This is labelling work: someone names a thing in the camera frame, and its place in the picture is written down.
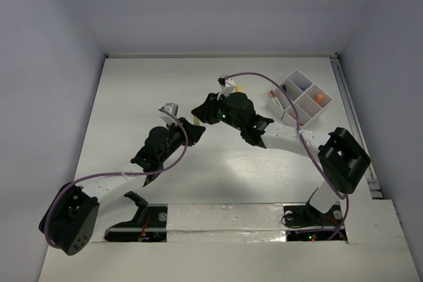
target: red wire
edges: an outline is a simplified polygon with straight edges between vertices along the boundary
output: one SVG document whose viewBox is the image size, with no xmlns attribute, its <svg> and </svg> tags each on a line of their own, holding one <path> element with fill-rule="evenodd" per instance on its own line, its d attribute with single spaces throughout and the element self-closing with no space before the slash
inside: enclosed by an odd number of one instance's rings
<svg viewBox="0 0 423 282">
<path fill-rule="evenodd" d="M 335 224 L 335 226 L 338 226 L 338 223 L 331 216 L 328 216 L 328 218 Z"/>
<path fill-rule="evenodd" d="M 142 230 L 141 230 L 141 234 L 139 234 L 139 237 L 138 237 L 138 238 L 143 238 L 143 237 L 144 237 L 144 231 L 145 231 L 145 229 L 147 228 L 148 223 L 150 222 L 150 218 L 151 218 L 151 215 L 149 214 L 149 215 L 147 216 L 147 220 L 146 220 L 145 224 L 143 225 L 143 228 L 142 228 Z"/>
</svg>

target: wire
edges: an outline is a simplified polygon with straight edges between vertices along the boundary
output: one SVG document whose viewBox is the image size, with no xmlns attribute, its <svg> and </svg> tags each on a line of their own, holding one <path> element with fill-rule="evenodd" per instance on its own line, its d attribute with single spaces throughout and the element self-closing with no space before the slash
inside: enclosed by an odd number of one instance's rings
<svg viewBox="0 0 423 282">
<path fill-rule="evenodd" d="M 148 224 L 150 222 L 150 218 L 151 218 L 151 215 L 148 214 L 147 220 L 145 221 L 145 224 L 143 225 L 143 228 L 141 229 L 141 233 L 139 234 L 138 239 L 141 239 L 145 236 L 145 229 L 148 227 Z"/>
<path fill-rule="evenodd" d="M 283 226 L 285 226 L 286 228 L 289 228 L 289 229 L 302 229 L 302 228 L 310 227 L 310 226 L 288 226 L 286 224 L 286 216 L 285 215 L 282 216 L 282 218 L 280 219 L 280 222 L 281 222 L 281 224 L 283 224 Z"/>
<path fill-rule="evenodd" d="M 295 122 L 297 124 L 297 132 L 299 134 L 299 139 L 301 140 L 301 143 L 304 146 L 305 151 L 307 152 L 307 155 L 309 156 L 311 162 L 314 164 L 314 166 L 316 167 L 316 169 L 319 171 L 319 173 L 321 174 L 321 176 L 323 177 L 323 179 L 326 181 L 326 183 L 330 186 L 330 188 L 332 189 L 332 191 L 336 194 L 336 196 L 338 196 L 339 199 L 345 199 L 346 200 L 346 210 L 345 210 L 345 215 L 341 220 L 340 226 L 335 230 L 335 232 L 328 238 L 328 240 L 332 239 L 333 237 L 335 237 L 338 233 L 340 233 L 340 228 L 342 227 L 342 225 L 344 224 L 346 217 L 348 215 L 348 209 L 350 206 L 350 201 L 348 199 L 348 195 L 344 194 L 340 194 L 338 192 L 338 190 L 334 187 L 334 185 L 332 184 L 332 182 L 329 180 L 329 178 L 326 176 L 325 172 L 323 171 L 323 169 L 320 167 L 319 163 L 317 162 L 316 158 L 314 157 L 313 153 L 311 152 L 310 147 L 308 146 L 306 140 L 304 139 L 304 136 L 301 132 L 301 125 L 299 123 L 299 114 L 297 111 L 297 108 L 295 107 L 295 104 L 293 103 L 293 100 L 291 99 L 291 97 L 289 97 L 289 95 L 287 94 L 287 92 L 277 83 L 275 82 L 273 79 L 271 79 L 270 77 L 261 74 L 261 73 L 257 73 L 257 72 L 241 72 L 241 73 L 235 73 L 232 75 L 228 75 L 225 76 L 223 79 L 227 80 L 231 77 L 238 77 L 238 76 L 243 76 L 243 75 L 255 75 L 258 77 L 262 77 L 263 79 L 266 79 L 267 81 L 271 82 L 273 85 L 275 85 L 286 97 L 286 99 L 288 99 L 289 104 L 291 105 L 293 112 L 295 113 Z M 314 232 L 317 231 L 322 231 L 322 230 L 334 230 L 334 229 L 318 229 L 318 230 L 313 230 Z"/>
<path fill-rule="evenodd" d="M 344 223 L 345 223 L 345 220 L 346 220 L 346 217 L 348 216 L 348 211 L 349 211 L 349 209 L 350 209 L 350 198 L 348 197 L 348 195 L 346 196 L 346 199 L 345 199 L 345 204 L 346 204 L 346 206 L 345 206 L 345 214 L 344 214 L 344 217 L 342 218 L 342 220 L 341 220 L 341 222 L 340 222 L 340 224 L 339 224 L 339 227 L 335 230 L 335 232 L 327 239 L 327 240 L 330 240 L 330 239 L 332 239 L 333 237 L 335 237 L 336 236 L 336 234 L 338 234 L 338 233 L 340 233 L 341 234 L 341 228 L 342 228 L 342 226 L 344 226 Z"/>
<path fill-rule="evenodd" d="M 328 218 L 331 222 L 333 222 L 335 224 L 335 226 L 338 227 L 338 223 L 331 216 L 328 216 Z"/>
<path fill-rule="evenodd" d="M 76 185 L 80 182 L 90 180 L 92 178 L 100 178 L 100 177 L 103 177 L 103 176 L 123 176 L 123 175 L 126 175 L 126 176 L 146 176 L 146 175 L 154 175 L 154 174 L 157 174 L 157 173 L 163 173 L 163 172 L 169 171 L 171 168 L 173 168 L 175 165 L 177 165 L 182 160 L 182 158 L 185 155 L 185 152 L 188 148 L 188 134 L 186 133 L 184 126 L 178 120 L 178 118 L 176 116 L 170 114 L 169 112 L 167 112 L 163 108 L 159 109 L 159 111 L 168 115 L 169 117 L 171 117 L 176 122 L 176 124 L 179 126 L 179 128 L 182 130 L 182 133 L 184 134 L 185 145 L 184 145 L 184 149 L 182 150 L 182 153 L 180 154 L 180 156 L 171 165 L 167 166 L 166 168 L 162 168 L 161 170 L 156 170 L 156 171 L 152 171 L 152 172 L 105 172 L 105 173 L 98 173 L 98 174 L 84 176 L 83 178 L 79 178 L 78 180 L 75 180 L 75 181 L 72 181 L 71 183 L 69 183 L 64 189 L 62 189 L 62 191 L 60 191 L 60 193 L 58 193 L 58 195 L 53 200 L 53 203 L 52 203 L 52 205 L 50 206 L 50 208 L 47 212 L 46 223 L 44 225 L 44 236 L 45 236 L 46 241 L 47 241 L 49 246 L 51 246 L 52 248 L 59 249 L 59 247 L 56 245 L 56 243 L 52 240 L 52 237 L 50 236 L 50 223 L 52 221 L 52 215 L 53 215 L 54 209 L 56 209 L 56 207 L 58 206 L 58 203 L 60 202 L 62 197 L 65 195 L 65 193 L 70 188 L 72 188 L 72 186 L 74 186 L 74 185 Z"/>
</svg>

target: white wall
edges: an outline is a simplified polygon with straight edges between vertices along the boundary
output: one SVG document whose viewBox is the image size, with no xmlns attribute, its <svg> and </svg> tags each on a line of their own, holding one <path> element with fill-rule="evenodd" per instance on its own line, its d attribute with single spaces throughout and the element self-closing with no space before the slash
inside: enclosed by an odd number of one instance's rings
<svg viewBox="0 0 423 282">
<path fill-rule="evenodd" d="M 370 0 L 80 0 L 108 53 L 339 52 Z"/>
<path fill-rule="evenodd" d="M 423 277 L 423 0 L 375 0 L 342 66 L 377 177 Z"/>
<path fill-rule="evenodd" d="M 74 0 L 0 0 L 0 281 L 37 281 L 38 223 L 72 179 L 104 55 Z"/>
</svg>

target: robotic arm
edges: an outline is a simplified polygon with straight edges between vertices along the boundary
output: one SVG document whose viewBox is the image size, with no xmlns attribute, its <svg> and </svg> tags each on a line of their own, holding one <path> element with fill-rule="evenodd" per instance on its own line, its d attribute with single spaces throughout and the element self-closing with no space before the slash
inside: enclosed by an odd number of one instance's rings
<svg viewBox="0 0 423 282">
<path fill-rule="evenodd" d="M 178 110 L 176 104 L 166 104 L 164 109 L 173 117 L 176 117 Z M 149 132 L 144 146 L 131 160 L 132 163 L 142 167 L 144 172 L 163 169 L 163 163 L 179 147 L 185 145 L 185 137 L 181 128 L 170 117 L 161 117 L 166 122 L 166 127 L 154 127 Z M 178 120 L 188 137 L 186 146 L 195 145 L 206 130 L 205 127 L 192 125 L 185 118 Z M 126 196 L 135 202 L 141 212 L 147 209 L 146 202 L 142 202 L 141 197 L 131 193 L 134 187 L 139 186 L 139 177 L 131 176 L 134 174 L 139 175 L 138 173 L 110 173 L 102 178 L 87 180 L 83 186 L 71 186 L 56 204 L 49 207 L 38 226 L 39 230 L 44 234 L 47 216 L 52 209 L 52 216 L 48 224 L 48 233 L 51 240 L 68 256 L 76 254 L 86 246 L 93 235 L 100 208 L 99 202 L 102 206 L 105 206 L 122 196 Z M 159 175 L 160 173 L 147 175 L 144 186 L 154 181 Z M 68 184 L 60 189 L 58 195 Z M 134 217 L 137 218 L 136 225 L 142 226 L 146 222 L 146 218 L 138 216 Z"/>
<path fill-rule="evenodd" d="M 286 218 L 286 221 L 290 221 L 295 226 L 310 227 L 324 224 L 326 215 L 333 212 L 334 207 L 338 206 L 339 197 L 333 189 L 342 194 L 353 193 L 370 165 L 368 155 L 351 134 L 343 128 L 338 127 L 329 133 L 329 139 L 327 134 L 313 131 L 301 131 L 299 134 L 295 128 L 276 123 L 271 118 L 257 114 L 252 101 L 247 98 L 246 94 L 233 92 L 235 83 L 231 79 L 220 78 L 219 83 L 221 91 L 208 94 L 205 102 L 192 110 L 192 115 L 203 123 L 212 125 L 223 122 L 234 127 L 240 131 L 241 137 L 250 145 L 318 157 L 326 180 L 305 205 L 298 205 L 294 208 L 288 206 L 287 209 L 284 206 L 284 209 L 286 212 L 291 208 L 289 210 L 291 217 Z M 175 117 L 178 106 L 166 104 L 165 109 Z M 167 116 L 162 118 L 167 124 L 166 127 L 154 127 L 145 140 L 144 146 L 131 160 L 131 163 L 142 167 L 144 172 L 158 171 L 146 176 L 144 186 L 160 175 L 163 163 L 179 147 L 195 145 L 206 130 L 205 127 L 192 125 L 185 118 L 179 118 L 188 137 L 188 144 L 186 144 L 183 131 L 175 124 L 175 121 Z M 305 150 L 300 136 L 310 148 L 311 153 L 307 153 Z M 102 205 L 107 205 L 109 202 L 125 196 L 138 206 L 138 211 L 131 221 L 113 227 L 129 226 L 144 229 L 149 224 L 147 208 L 149 214 L 153 213 L 150 212 L 151 209 L 155 209 L 154 213 L 159 217 L 160 214 L 163 214 L 162 207 L 148 207 L 148 203 L 142 197 L 131 192 L 134 187 L 139 185 L 136 178 L 128 176 L 129 173 L 112 175 L 118 177 L 104 177 L 97 181 L 90 180 L 83 186 L 72 186 L 57 204 L 52 204 L 49 207 L 41 220 L 39 229 L 44 233 L 47 215 L 53 209 L 48 232 L 56 246 L 67 255 L 71 256 L 81 251 L 91 238 L 100 208 L 99 201 Z"/>
<path fill-rule="evenodd" d="M 301 131 L 311 153 L 307 153 L 296 128 L 274 122 L 257 114 L 254 105 L 242 92 L 233 92 L 232 79 L 219 78 L 221 92 L 210 93 L 206 101 L 193 109 L 192 114 L 201 122 L 226 123 L 238 129 L 241 137 L 250 145 L 267 149 L 282 149 L 303 156 L 318 157 L 326 180 L 312 194 L 302 215 L 292 215 L 296 224 L 320 225 L 339 200 L 335 194 L 352 194 L 370 165 L 370 158 L 348 130 L 336 128 L 329 133 Z"/>
</svg>

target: white table surface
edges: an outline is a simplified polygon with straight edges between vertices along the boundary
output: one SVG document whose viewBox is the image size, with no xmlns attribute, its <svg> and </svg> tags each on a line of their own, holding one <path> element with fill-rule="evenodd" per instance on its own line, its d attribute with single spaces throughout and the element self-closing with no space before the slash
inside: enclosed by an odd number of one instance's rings
<svg viewBox="0 0 423 282">
<path fill-rule="evenodd" d="M 328 58 L 107 59 L 76 178 L 128 170 L 149 130 L 163 125 L 157 109 L 166 102 L 177 103 L 178 115 L 191 121 L 191 109 L 219 90 L 220 75 L 258 71 L 281 81 L 294 69 L 333 98 L 308 129 L 349 128 Z M 259 114 L 273 118 L 265 107 L 272 84 L 253 76 L 235 81 Z M 251 147 L 236 130 L 217 124 L 207 126 L 180 164 L 146 188 L 140 178 L 134 190 L 149 203 L 292 203 L 307 201 L 322 181 L 308 158 Z M 40 281 L 418 281 L 391 202 L 372 201 L 365 180 L 350 199 L 349 244 L 121 244 L 94 239 L 72 257 L 49 248 Z M 127 213 L 119 212 L 122 201 L 102 211 L 101 225 L 107 215 L 127 219 Z M 97 236 L 102 231 L 96 227 Z"/>
</svg>

